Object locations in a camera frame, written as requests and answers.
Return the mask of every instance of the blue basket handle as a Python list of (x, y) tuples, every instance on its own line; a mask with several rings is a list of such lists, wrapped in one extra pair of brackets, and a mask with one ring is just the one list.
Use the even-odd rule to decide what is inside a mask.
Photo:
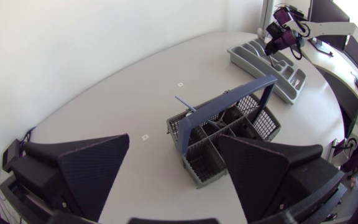
[(186, 153), (190, 133), (193, 128), (230, 107), (244, 97), (265, 88), (262, 97), (260, 98), (260, 107), (257, 112), (257, 114), (259, 114), (266, 106), (276, 81), (277, 79), (273, 75), (258, 78), (250, 83), (241, 85), (229, 91), (227, 94), (221, 95), (219, 98), (209, 102), (207, 105), (201, 107), (190, 116), (181, 119), (178, 127), (178, 150), (180, 151), (180, 154), (183, 155)]

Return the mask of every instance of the gray plastic basket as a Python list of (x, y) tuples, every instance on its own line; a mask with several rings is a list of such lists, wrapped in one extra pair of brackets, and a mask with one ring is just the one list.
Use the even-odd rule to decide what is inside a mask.
[(271, 55), (274, 68), (264, 52), (266, 44), (259, 39), (231, 47), (227, 50), (230, 60), (255, 78), (274, 75), (277, 84), (274, 88), (283, 101), (293, 105), (306, 81), (305, 73), (281, 52)]
[[(271, 141), (280, 130), (280, 123), (265, 107), (276, 79), (266, 76), (196, 106), (167, 120), (168, 133), (178, 149), (185, 169), (202, 188), (227, 174), (220, 155), (220, 134)], [(252, 93), (265, 88), (259, 100)], [(221, 119), (220, 130), (207, 119)]]

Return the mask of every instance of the desk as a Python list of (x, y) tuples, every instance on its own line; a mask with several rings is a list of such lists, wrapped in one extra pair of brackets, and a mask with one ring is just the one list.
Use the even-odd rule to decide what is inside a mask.
[[(229, 175), (196, 189), (171, 136), (166, 134), (166, 120), (186, 109), (175, 95), (196, 106), (254, 80), (230, 62), (226, 50), (256, 37), (242, 32), (207, 34), (151, 55), (54, 112), (37, 126), (32, 141), (53, 143), (129, 134), (130, 147), (101, 223), (126, 223), (130, 217), (216, 217), (221, 223), (245, 223)], [(292, 58), (289, 50), (284, 53)], [(344, 137), (339, 105), (326, 80), (309, 61), (295, 63), (308, 78), (293, 106), (277, 95), (270, 98), (267, 106), (282, 125), (273, 142), (321, 144), (323, 157), (327, 157), (331, 141)], [(145, 134), (149, 138), (143, 141)]]
[(356, 66), (336, 49), (331, 50), (334, 55), (331, 57), (317, 51), (310, 42), (305, 41), (305, 46), (301, 50), (316, 68), (327, 74), (324, 74), (324, 77), (335, 92), (339, 104), (351, 118), (355, 118), (358, 109), (358, 88), (352, 73), (358, 74)]

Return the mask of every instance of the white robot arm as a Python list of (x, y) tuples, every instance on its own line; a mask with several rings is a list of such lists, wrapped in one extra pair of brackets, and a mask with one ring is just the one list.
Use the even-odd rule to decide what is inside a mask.
[[(274, 14), (277, 22), (280, 24), (281, 30), (272, 35), (273, 39), (267, 44), (265, 53), (267, 55), (274, 54), (278, 50), (290, 47), (296, 44), (300, 47), (300, 39), (308, 40), (320, 35), (351, 35), (358, 43), (358, 27), (351, 22), (324, 22), (315, 23), (308, 21), (298, 21), (294, 19), (293, 14), (286, 7), (277, 10)], [(341, 142), (342, 147), (333, 146), (333, 149), (348, 149), (346, 157), (351, 156), (353, 150), (358, 145), (358, 112), (355, 120), (349, 128), (349, 133)]]

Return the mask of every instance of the small white marker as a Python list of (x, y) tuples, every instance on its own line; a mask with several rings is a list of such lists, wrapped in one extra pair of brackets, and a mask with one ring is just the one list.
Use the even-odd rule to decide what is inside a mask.
[(143, 141), (146, 141), (148, 138), (149, 138), (149, 136), (146, 134), (142, 136)]

